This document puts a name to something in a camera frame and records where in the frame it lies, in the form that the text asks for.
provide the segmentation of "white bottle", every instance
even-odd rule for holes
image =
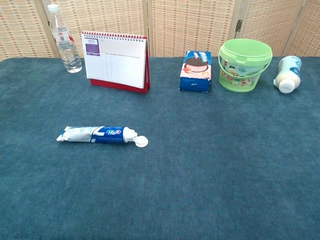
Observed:
[[[59,5],[50,4],[48,10],[50,29],[63,64],[69,73],[77,73],[82,69],[81,60]]]
[[[273,84],[284,94],[291,93],[300,85],[301,59],[297,56],[286,56],[279,62],[279,71]]]

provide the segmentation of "white cap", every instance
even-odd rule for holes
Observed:
[[[125,143],[134,142],[139,148],[143,148],[148,145],[148,139],[145,136],[138,136],[135,130],[128,127],[123,129],[123,140]]]
[[[295,82],[292,79],[284,79],[279,84],[280,92],[284,94],[291,93],[295,89]]]
[[[59,7],[58,4],[50,4],[50,5],[48,5],[48,10],[52,14],[55,14],[55,13],[59,12],[59,9],[60,9],[60,7]]]
[[[143,148],[148,145],[148,139],[145,136],[137,136],[134,139],[135,145],[139,148]]]

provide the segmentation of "toothpaste tube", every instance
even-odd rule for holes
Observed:
[[[140,148],[148,144],[145,136],[138,136],[135,130],[126,126],[67,126],[56,140],[88,143],[135,142]]]

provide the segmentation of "yogurt bottle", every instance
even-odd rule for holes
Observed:
[[[300,85],[301,59],[297,56],[286,56],[279,62],[279,71],[273,84],[284,94],[291,93]]]

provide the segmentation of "purple calendar header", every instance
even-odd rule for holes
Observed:
[[[96,38],[85,37],[85,51],[87,55],[100,56],[99,41]]]

